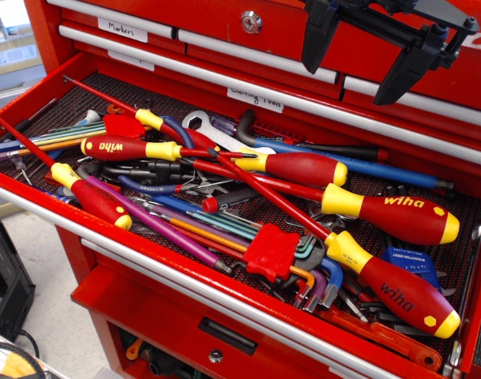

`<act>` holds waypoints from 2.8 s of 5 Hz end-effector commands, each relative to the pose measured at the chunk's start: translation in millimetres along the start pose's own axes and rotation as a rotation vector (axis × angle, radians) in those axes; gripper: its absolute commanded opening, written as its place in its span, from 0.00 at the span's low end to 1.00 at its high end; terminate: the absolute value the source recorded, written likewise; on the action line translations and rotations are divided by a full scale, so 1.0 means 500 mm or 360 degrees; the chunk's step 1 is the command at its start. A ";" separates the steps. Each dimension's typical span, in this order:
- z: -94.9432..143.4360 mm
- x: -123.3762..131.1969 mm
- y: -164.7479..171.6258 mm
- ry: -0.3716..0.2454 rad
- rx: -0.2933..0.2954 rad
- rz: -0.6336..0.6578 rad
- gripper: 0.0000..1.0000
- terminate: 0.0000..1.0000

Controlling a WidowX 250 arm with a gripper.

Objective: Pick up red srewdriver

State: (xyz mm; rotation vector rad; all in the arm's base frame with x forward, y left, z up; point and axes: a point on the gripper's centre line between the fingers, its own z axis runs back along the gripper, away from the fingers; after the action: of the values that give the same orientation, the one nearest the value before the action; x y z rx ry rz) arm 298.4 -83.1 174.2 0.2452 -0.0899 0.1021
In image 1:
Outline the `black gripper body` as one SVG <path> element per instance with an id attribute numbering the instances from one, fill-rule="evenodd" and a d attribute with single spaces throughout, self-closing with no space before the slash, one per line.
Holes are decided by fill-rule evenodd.
<path id="1" fill-rule="evenodd" d="M 336 18 L 402 50 L 433 34 L 442 38 L 442 48 L 430 70 L 448 69 L 468 36 L 479 30 L 479 22 L 448 1 L 306 1 L 308 20 L 321 24 Z"/>

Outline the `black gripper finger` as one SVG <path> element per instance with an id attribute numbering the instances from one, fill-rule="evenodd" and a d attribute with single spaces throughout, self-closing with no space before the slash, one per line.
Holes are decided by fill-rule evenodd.
<path id="1" fill-rule="evenodd" d="M 305 68 L 315 74 L 324 59 L 336 32 L 336 18 L 324 19 L 321 24 L 306 23 L 303 42 L 302 62 Z"/>
<path id="2" fill-rule="evenodd" d="M 394 104 L 432 68 L 442 48 L 442 38 L 429 34 L 422 42 L 404 48 L 381 82 L 374 104 Z"/>

